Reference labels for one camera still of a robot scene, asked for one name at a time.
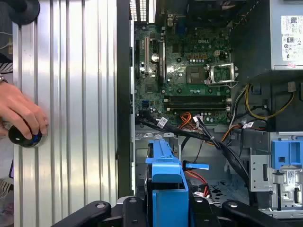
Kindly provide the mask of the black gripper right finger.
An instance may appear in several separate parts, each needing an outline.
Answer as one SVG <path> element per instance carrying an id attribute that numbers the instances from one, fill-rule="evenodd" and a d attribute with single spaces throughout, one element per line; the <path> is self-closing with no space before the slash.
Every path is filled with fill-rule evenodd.
<path id="1" fill-rule="evenodd" d="M 273 218 L 240 201 L 227 200 L 220 208 L 206 198 L 192 198 L 193 227 L 288 227 L 289 224 Z"/>

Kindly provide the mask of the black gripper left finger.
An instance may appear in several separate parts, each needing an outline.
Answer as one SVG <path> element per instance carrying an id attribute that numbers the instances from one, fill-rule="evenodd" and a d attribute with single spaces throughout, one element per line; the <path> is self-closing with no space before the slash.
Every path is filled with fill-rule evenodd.
<path id="1" fill-rule="evenodd" d="M 144 201 L 126 197 L 112 206 L 106 201 L 93 201 L 70 214 L 54 227 L 147 227 Z"/>

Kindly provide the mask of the person's bare hand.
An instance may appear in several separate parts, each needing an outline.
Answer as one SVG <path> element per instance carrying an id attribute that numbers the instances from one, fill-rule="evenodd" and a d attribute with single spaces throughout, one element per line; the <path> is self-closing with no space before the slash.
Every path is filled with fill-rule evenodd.
<path id="1" fill-rule="evenodd" d="M 49 122 L 43 110 L 7 82 L 0 83 L 0 117 L 14 125 L 28 140 L 39 132 L 47 134 Z"/>

